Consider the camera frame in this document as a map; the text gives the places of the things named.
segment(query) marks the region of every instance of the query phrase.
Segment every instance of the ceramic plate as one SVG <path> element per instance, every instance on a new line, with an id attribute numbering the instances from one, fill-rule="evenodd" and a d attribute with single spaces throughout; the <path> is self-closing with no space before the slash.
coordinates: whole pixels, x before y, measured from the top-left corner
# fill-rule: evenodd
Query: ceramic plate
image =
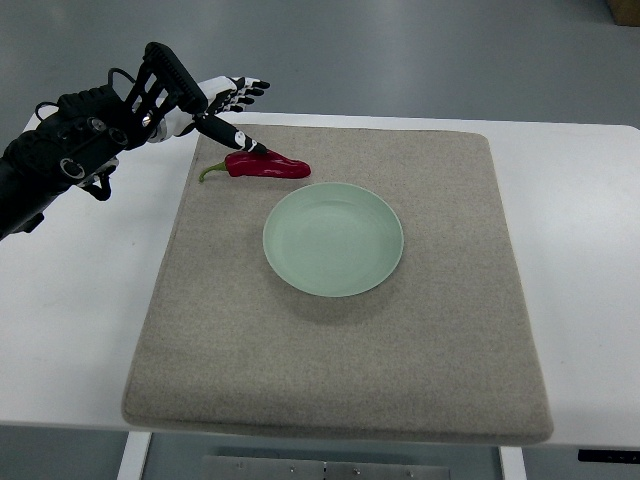
<path id="1" fill-rule="evenodd" d="M 287 283 L 346 297 L 382 283 L 402 256 L 397 215 L 376 194 L 346 183 L 316 183 L 283 198 L 263 232 L 267 260 Z"/>

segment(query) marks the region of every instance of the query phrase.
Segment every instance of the red chili pepper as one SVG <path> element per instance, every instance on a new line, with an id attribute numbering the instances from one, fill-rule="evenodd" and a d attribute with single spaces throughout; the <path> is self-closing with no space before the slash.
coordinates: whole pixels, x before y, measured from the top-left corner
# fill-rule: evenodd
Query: red chili pepper
<path id="1" fill-rule="evenodd" d="M 243 175 L 251 177 L 276 178 L 304 178 L 311 175 L 311 167 L 300 160 L 290 160 L 272 150 L 266 154 L 251 152 L 234 152 L 227 155 L 224 162 L 206 168 L 200 174 L 199 180 L 213 171 L 226 171 L 232 177 Z"/>

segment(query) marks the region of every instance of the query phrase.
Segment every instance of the green stem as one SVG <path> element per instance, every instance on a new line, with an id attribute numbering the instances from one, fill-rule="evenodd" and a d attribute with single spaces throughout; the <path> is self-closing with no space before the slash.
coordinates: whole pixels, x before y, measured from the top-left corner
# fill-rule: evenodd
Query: green stem
<path id="1" fill-rule="evenodd" d="M 213 172 L 214 170 L 217 170 L 217 171 L 220 171 L 220 172 L 226 172 L 227 171 L 227 166 L 225 165 L 224 162 L 220 162 L 220 163 L 214 165 L 213 167 L 205 168 L 200 173 L 200 176 L 198 177 L 198 181 L 200 181 L 200 183 L 204 182 L 204 176 L 209 172 Z"/>

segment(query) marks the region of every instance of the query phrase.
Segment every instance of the table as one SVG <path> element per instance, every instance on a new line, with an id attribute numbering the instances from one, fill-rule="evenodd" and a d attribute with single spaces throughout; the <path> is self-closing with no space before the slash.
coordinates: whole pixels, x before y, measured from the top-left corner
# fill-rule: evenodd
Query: table
<path id="1" fill-rule="evenodd" d="M 547 443 L 640 445 L 638 130 L 270 113 L 226 119 L 486 136 L 555 423 Z M 196 141 L 192 134 L 119 155 L 108 202 L 73 189 L 33 233 L 2 242 L 0 423 L 131 429 L 121 396 Z"/>

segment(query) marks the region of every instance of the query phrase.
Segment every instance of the beige felt mat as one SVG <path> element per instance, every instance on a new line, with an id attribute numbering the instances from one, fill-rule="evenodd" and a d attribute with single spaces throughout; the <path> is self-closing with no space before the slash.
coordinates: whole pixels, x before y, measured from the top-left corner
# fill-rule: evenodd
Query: beige felt mat
<path id="1" fill-rule="evenodd" d="M 303 180 L 199 172 L 201 138 L 123 399 L 157 428 L 527 444 L 552 423 L 487 140 L 444 131 L 248 125 Z M 372 190 L 405 248 L 369 292 L 321 298 L 262 251 L 270 210 L 309 183 Z"/>

